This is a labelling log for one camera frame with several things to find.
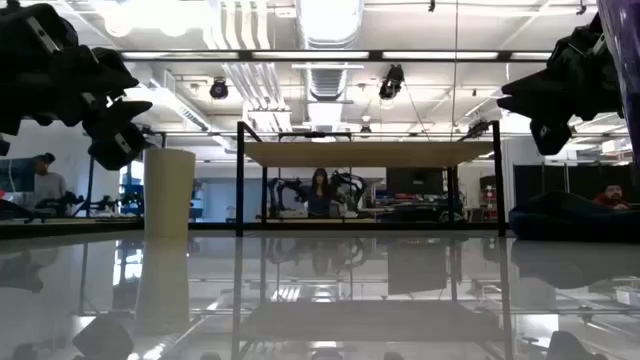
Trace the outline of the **silver ventilation duct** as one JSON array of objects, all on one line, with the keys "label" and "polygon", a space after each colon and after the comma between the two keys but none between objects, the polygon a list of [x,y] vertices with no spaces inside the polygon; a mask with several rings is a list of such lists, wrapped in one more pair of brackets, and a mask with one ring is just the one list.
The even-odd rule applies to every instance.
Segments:
[{"label": "silver ventilation duct", "polygon": [[[296,22],[305,50],[351,50],[359,40],[364,0],[295,0]],[[309,94],[317,101],[336,101],[344,93],[347,71],[309,69]]]}]

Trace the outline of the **black rail-mounted device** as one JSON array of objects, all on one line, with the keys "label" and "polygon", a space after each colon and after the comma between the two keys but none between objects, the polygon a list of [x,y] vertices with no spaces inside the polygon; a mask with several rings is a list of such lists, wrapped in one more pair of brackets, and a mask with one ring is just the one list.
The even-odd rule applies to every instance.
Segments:
[{"label": "black rail-mounted device", "polygon": [[479,138],[486,133],[491,126],[491,121],[486,119],[475,120],[469,125],[466,134],[459,139],[459,142]]}]

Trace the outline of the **black metal stand frame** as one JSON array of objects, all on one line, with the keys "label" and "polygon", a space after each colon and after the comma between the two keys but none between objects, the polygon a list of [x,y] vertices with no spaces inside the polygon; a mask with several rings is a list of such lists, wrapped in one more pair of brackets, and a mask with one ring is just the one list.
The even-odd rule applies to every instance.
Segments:
[{"label": "black metal stand frame", "polygon": [[100,201],[104,196],[120,197],[120,180],[120,171],[105,170],[93,157],[90,157],[85,202],[76,209],[74,215],[83,212],[86,218],[102,217],[90,215],[89,206],[93,202]]}]

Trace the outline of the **tall cream cup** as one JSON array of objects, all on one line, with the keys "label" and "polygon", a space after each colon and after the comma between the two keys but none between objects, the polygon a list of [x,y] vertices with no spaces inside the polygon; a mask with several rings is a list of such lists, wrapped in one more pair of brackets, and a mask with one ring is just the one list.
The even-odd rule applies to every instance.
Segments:
[{"label": "tall cream cup", "polygon": [[143,153],[143,164],[145,235],[185,237],[195,154],[180,149],[150,148]]}]

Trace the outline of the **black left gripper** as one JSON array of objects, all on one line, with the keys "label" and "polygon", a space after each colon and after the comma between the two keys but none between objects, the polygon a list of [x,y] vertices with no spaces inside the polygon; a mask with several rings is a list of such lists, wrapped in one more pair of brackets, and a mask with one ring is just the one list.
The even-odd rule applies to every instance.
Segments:
[{"label": "black left gripper", "polygon": [[109,96],[139,85],[117,51],[80,44],[52,5],[6,0],[0,8],[0,134],[17,134],[25,118],[42,126],[60,120],[86,131],[119,131],[153,106],[116,101],[98,107],[97,77]]}]

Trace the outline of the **dark blue bean bag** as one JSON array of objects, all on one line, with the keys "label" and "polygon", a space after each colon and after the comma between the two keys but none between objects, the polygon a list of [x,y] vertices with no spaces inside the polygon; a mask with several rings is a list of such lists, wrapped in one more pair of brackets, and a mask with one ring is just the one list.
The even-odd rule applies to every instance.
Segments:
[{"label": "dark blue bean bag", "polygon": [[548,192],[509,211],[520,240],[640,243],[640,210],[621,210],[565,192]]}]

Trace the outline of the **black partition panels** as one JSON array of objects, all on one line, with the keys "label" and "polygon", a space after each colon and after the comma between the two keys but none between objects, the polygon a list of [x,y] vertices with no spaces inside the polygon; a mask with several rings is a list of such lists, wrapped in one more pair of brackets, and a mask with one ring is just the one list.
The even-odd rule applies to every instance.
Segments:
[{"label": "black partition panels", "polygon": [[640,170],[630,165],[514,165],[516,203],[547,192],[594,199],[607,185],[620,185],[623,199],[640,204]]}]

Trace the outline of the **black overhead frame bar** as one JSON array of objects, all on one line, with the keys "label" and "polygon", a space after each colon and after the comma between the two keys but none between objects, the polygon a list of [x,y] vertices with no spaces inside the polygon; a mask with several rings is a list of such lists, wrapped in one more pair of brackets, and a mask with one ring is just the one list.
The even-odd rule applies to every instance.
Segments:
[{"label": "black overhead frame bar", "polygon": [[126,62],[543,63],[549,51],[117,50]]}]

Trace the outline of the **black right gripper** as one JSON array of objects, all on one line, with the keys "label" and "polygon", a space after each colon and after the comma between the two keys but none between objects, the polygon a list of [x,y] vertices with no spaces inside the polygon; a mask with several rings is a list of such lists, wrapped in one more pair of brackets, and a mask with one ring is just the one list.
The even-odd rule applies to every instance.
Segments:
[{"label": "black right gripper", "polygon": [[[575,116],[591,121],[600,113],[623,115],[615,64],[599,14],[556,42],[548,69],[568,91]],[[524,95],[553,91],[551,73],[545,69],[503,85],[501,91],[508,96],[498,99],[497,105],[531,119],[552,116],[555,108],[548,97]]]}]

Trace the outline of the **person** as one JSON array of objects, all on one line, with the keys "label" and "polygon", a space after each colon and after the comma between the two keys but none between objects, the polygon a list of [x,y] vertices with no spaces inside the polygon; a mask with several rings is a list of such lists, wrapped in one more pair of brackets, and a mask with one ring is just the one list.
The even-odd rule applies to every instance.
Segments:
[{"label": "person", "polygon": [[616,210],[630,210],[631,207],[623,197],[622,187],[618,184],[607,185],[593,202]]},{"label": "person", "polygon": [[49,170],[56,160],[52,153],[44,153],[33,158],[35,167],[34,190],[25,196],[24,207],[30,211],[46,212],[66,216],[69,208],[60,200],[67,192],[64,177]]},{"label": "person", "polygon": [[333,191],[325,168],[316,168],[305,198],[308,218],[329,218]]}]

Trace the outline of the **purple translucent cup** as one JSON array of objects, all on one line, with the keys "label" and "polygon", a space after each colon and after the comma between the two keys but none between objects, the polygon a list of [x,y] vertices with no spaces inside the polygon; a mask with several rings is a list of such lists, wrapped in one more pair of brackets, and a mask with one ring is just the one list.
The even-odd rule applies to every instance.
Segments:
[{"label": "purple translucent cup", "polygon": [[640,167],[640,0],[597,0],[617,70],[634,162]]}]

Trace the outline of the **black monitor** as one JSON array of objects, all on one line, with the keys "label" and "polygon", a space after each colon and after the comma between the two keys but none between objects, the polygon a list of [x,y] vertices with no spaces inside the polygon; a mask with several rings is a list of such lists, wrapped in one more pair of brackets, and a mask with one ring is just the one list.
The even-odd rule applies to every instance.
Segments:
[{"label": "black monitor", "polygon": [[391,195],[438,195],[444,191],[440,168],[387,168],[386,189]]}]

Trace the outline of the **wooden shelf with black frame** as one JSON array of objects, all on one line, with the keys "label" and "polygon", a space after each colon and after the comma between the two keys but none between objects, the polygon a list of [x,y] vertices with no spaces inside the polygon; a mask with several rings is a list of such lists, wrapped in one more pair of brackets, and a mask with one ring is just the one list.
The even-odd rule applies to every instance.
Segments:
[{"label": "wooden shelf with black frame", "polygon": [[268,178],[268,169],[275,168],[382,168],[382,167],[439,167],[447,171],[448,186],[457,180],[457,166],[472,161],[490,151],[494,153],[498,220],[494,224],[478,226],[457,224],[450,219],[445,224],[414,224],[413,230],[482,231],[495,230],[500,237],[506,234],[508,224],[504,205],[504,181],[499,123],[493,121],[492,142],[265,142],[245,122],[236,128],[236,221],[235,235],[242,237],[249,230],[319,231],[312,223],[271,224],[263,215],[259,223],[244,221],[244,167],[247,158],[262,167],[262,181]]}]

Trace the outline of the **dark teal screen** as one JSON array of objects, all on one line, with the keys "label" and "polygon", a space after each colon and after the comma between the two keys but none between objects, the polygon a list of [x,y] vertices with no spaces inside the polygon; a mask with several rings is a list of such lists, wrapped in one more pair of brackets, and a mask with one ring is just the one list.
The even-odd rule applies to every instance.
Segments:
[{"label": "dark teal screen", "polygon": [[8,193],[32,192],[35,167],[32,158],[0,159],[0,190]]}]

